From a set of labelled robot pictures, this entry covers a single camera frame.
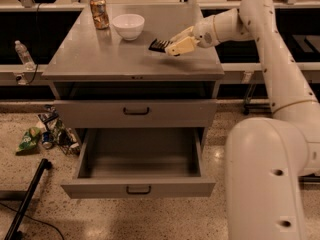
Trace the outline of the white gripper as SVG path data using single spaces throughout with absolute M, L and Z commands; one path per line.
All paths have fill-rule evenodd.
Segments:
M 197 45 L 201 48 L 214 47 L 219 44 L 215 31 L 214 19 L 204 18 L 170 39 L 165 52 L 170 56 L 178 56 L 193 52 Z

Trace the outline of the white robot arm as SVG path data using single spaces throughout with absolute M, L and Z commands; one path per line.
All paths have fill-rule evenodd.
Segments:
M 278 32 L 272 0 L 241 0 L 172 37 L 176 56 L 255 42 L 272 115 L 249 118 L 225 146 L 229 240 L 306 240 L 299 177 L 320 168 L 320 103 Z

